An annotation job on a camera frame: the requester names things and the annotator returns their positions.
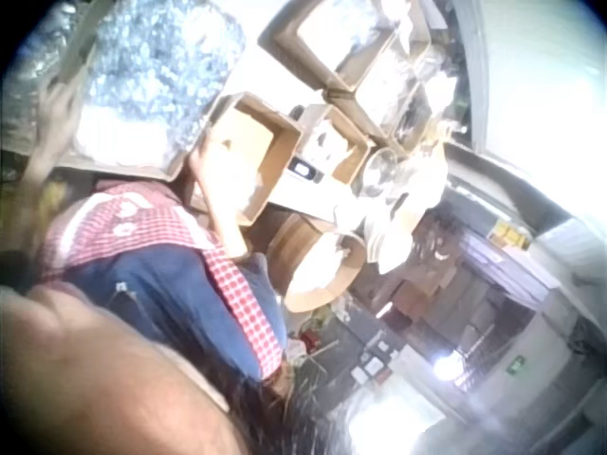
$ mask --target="bubble wrap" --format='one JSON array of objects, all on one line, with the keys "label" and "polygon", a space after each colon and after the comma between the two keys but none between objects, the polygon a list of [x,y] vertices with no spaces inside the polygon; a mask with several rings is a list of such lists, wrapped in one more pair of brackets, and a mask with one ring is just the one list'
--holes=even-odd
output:
[{"label": "bubble wrap", "polygon": [[[84,154],[166,169],[200,138],[244,48],[240,26],[208,2],[121,0],[98,32],[77,135]],[[105,140],[114,132],[116,140]],[[156,146],[124,146],[142,134],[158,138]]]},{"label": "bubble wrap", "polygon": [[38,87],[56,71],[67,43],[88,4],[56,3],[17,50],[2,81],[2,135],[4,139],[35,138]]}]

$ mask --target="red gingham shirt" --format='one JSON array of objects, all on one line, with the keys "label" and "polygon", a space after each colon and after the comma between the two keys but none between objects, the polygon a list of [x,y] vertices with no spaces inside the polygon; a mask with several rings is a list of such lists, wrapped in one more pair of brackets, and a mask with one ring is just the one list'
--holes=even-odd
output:
[{"label": "red gingham shirt", "polygon": [[60,216],[42,250],[43,280],[70,267],[159,244],[201,252],[224,303],[245,333],[263,378],[281,364],[282,349],[257,299],[215,236],[200,227],[175,195],[155,182],[126,183],[97,192]]}]

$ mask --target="green sign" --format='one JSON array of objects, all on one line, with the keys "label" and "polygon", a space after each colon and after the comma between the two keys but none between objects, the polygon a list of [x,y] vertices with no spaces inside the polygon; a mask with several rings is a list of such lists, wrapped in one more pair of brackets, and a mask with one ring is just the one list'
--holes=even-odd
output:
[{"label": "green sign", "polygon": [[508,372],[508,374],[516,376],[518,373],[521,372],[526,361],[527,359],[524,358],[522,355],[517,355],[516,358],[512,360],[510,366],[506,368],[506,371]]}]

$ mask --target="bowl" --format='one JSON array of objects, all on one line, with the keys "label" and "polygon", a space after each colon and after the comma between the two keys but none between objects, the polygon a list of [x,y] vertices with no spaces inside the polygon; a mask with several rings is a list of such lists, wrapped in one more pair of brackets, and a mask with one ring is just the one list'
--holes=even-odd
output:
[{"label": "bowl", "polygon": [[397,157],[389,148],[379,149],[364,165],[361,175],[360,195],[380,197],[394,184]]}]

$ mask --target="hand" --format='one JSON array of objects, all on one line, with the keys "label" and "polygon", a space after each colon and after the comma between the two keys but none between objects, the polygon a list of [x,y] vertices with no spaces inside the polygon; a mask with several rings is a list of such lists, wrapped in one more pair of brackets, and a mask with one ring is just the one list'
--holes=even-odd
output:
[{"label": "hand", "polygon": [[38,148],[58,159],[76,134],[83,97],[83,68],[68,84],[50,82],[40,91]]},{"label": "hand", "polygon": [[209,128],[200,145],[188,157],[190,171],[204,193],[232,193],[227,191],[229,185],[233,185],[228,178],[230,157],[230,142],[221,140],[217,130]]}]

